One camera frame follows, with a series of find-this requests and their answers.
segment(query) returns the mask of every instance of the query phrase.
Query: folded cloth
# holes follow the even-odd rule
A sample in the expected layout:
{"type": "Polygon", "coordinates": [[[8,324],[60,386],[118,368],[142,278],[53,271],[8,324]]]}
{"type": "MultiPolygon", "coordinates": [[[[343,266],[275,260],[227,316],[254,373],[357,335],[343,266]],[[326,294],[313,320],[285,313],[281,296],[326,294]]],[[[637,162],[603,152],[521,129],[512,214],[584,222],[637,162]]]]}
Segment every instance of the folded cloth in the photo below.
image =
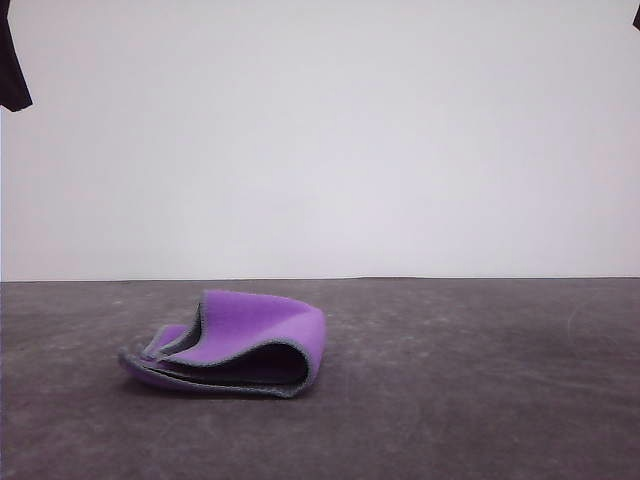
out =
{"type": "Polygon", "coordinates": [[[322,311],[273,295],[208,290],[190,327],[166,325],[120,364],[155,387],[290,398],[318,374],[325,344],[322,311]]]}

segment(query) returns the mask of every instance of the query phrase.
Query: concrete floor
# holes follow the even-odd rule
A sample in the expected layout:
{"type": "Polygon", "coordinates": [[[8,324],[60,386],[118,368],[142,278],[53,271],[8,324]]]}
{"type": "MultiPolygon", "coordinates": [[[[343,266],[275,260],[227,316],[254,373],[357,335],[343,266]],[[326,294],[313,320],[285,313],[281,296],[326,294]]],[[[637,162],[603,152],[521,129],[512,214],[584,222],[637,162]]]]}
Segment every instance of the concrete floor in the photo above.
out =
{"type": "Polygon", "coordinates": [[[6,479],[640,478],[640,280],[2,285],[6,479]],[[322,308],[293,400],[152,390],[116,363],[200,291],[322,308]]]}

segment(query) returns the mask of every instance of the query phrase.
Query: white wall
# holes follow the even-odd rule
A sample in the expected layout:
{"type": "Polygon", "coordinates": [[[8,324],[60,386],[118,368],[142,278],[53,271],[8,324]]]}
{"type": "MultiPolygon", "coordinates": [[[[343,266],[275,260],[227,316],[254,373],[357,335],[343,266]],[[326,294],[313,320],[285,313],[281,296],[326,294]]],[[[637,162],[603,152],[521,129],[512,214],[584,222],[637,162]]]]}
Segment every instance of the white wall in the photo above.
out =
{"type": "Polygon", "coordinates": [[[640,275],[636,9],[13,2],[3,279],[640,275]]]}

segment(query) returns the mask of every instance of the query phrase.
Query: cloth fold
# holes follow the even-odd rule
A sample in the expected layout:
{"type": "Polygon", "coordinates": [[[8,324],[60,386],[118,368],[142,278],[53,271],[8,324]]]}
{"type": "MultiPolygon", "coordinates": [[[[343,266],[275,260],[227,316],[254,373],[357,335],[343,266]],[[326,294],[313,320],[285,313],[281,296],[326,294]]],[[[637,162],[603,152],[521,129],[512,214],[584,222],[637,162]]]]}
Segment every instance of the cloth fold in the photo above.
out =
{"type": "Polygon", "coordinates": [[[149,385],[202,393],[289,398],[315,380],[324,351],[322,311],[298,300],[205,291],[191,326],[166,325],[120,364],[149,385]]]}

